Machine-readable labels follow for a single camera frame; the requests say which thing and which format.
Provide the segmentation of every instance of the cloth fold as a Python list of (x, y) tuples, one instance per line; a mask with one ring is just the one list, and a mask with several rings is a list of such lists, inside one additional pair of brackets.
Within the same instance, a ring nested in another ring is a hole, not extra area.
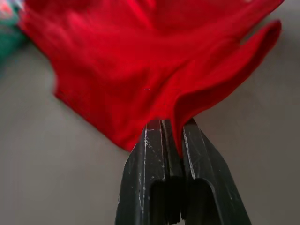
[(131, 151), (170, 119), (179, 153), (190, 118), (222, 101), (275, 45), (284, 0), (27, 0), (20, 27), (57, 75), (55, 95)]

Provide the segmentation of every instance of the red fabric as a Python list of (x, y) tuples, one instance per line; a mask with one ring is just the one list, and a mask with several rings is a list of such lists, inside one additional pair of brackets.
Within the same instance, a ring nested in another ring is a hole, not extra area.
[(283, 0), (27, 0), (21, 28), (50, 59), (55, 95), (131, 151), (145, 124), (184, 123), (233, 92), (281, 31), (241, 39)]

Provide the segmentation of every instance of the green object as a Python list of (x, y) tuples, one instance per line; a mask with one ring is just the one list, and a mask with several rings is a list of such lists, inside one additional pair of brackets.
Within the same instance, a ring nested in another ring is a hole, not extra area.
[(26, 36), (15, 26), (0, 28), (0, 64), (26, 41)]
[(0, 65), (19, 46), (27, 40), (26, 36), (17, 28), (18, 8), (14, 7), (14, 15), (0, 20)]

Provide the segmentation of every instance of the red t-shirt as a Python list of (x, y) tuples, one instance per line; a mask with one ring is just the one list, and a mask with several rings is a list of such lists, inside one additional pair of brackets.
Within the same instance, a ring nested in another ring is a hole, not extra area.
[(131, 151), (149, 120), (186, 121), (222, 101), (276, 43), (284, 0), (27, 0), (21, 28), (50, 59), (55, 95)]

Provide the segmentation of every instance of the gray floor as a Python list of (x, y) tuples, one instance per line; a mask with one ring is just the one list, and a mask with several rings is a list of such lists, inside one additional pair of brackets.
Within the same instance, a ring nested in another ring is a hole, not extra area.
[[(258, 70), (195, 119), (226, 159), (254, 225), (299, 224), (300, 2)], [(0, 224), (112, 225), (128, 153), (51, 94), (33, 46), (0, 69)]]

